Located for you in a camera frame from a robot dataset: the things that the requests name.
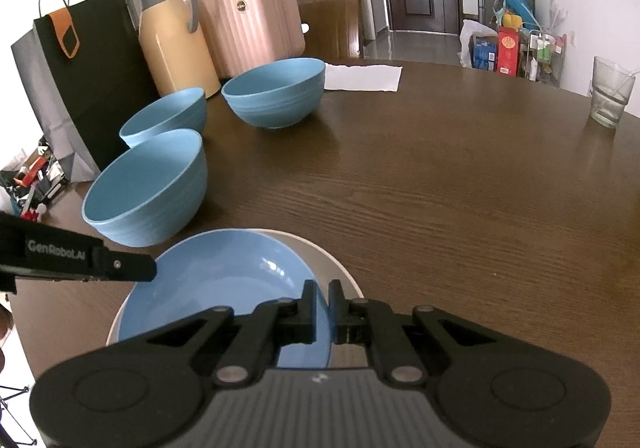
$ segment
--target clutter pile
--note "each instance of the clutter pile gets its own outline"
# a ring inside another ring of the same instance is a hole
[[[464,67],[560,86],[566,35],[546,30],[526,0],[495,0],[492,26],[465,20],[460,42]]]
[[[29,221],[40,221],[68,180],[43,137],[29,157],[18,157],[0,170],[0,210]]]

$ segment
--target wood grain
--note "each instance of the wood grain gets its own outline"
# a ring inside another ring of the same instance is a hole
[[[298,8],[309,25],[304,56],[326,62],[363,57],[360,0],[298,0]]]
[[[327,92],[281,131],[211,99],[206,201],[147,251],[219,227],[306,237],[396,311],[428,303],[587,363],[613,397],[599,448],[636,446],[640,120],[625,114],[611,133],[575,94],[402,65],[398,93]],[[56,225],[91,232],[85,191],[56,204]],[[19,282],[12,305],[35,375],[102,345],[129,288]]]

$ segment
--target red box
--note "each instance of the red box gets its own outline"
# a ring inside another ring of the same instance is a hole
[[[33,180],[36,179],[38,171],[47,164],[47,158],[43,155],[39,155],[38,158],[33,162],[31,167],[29,167],[29,171],[24,175],[23,178],[18,179],[18,177],[14,177],[15,183],[29,187]]]
[[[518,32],[511,28],[498,28],[498,67],[496,71],[509,76],[518,72]]]

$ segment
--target pink suitcase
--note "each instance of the pink suitcase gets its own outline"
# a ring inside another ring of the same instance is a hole
[[[232,78],[305,51],[296,0],[199,3],[202,30],[220,78]]]

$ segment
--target white napkin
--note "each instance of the white napkin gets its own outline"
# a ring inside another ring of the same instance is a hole
[[[402,67],[326,65],[324,88],[343,91],[398,91]]]

